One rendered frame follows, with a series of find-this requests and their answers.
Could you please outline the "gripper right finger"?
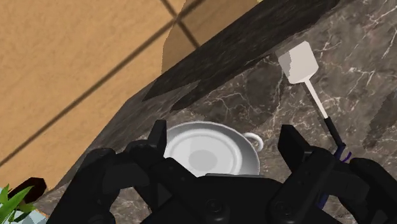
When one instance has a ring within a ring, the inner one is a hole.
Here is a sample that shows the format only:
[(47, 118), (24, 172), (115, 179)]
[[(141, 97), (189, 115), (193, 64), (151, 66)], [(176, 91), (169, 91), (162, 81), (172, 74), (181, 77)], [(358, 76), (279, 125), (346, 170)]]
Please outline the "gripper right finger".
[(397, 224), (397, 180), (368, 158), (343, 163), (283, 125), (278, 150), (291, 174), (268, 205), (270, 224), (340, 224), (319, 206), (336, 196), (357, 224)]

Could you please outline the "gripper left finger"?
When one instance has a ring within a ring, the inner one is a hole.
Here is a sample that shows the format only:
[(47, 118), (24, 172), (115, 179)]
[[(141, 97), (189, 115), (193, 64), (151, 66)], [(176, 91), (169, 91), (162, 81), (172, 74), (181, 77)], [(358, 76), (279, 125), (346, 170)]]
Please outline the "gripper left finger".
[(152, 213), (141, 224), (199, 224), (185, 203), (195, 176), (165, 158), (167, 124), (157, 120), (147, 139), (121, 153), (100, 148), (88, 153), (47, 224), (116, 224), (110, 208), (120, 190), (135, 188)]

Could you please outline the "green potted plant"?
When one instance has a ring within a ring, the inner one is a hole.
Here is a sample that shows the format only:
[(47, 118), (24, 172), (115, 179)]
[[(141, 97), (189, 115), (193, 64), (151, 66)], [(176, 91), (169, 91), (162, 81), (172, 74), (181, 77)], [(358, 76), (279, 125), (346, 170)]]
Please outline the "green potted plant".
[(43, 178), (31, 177), (14, 189), (6, 185), (0, 191), (0, 224), (20, 223), (36, 210), (34, 206), (46, 191)]

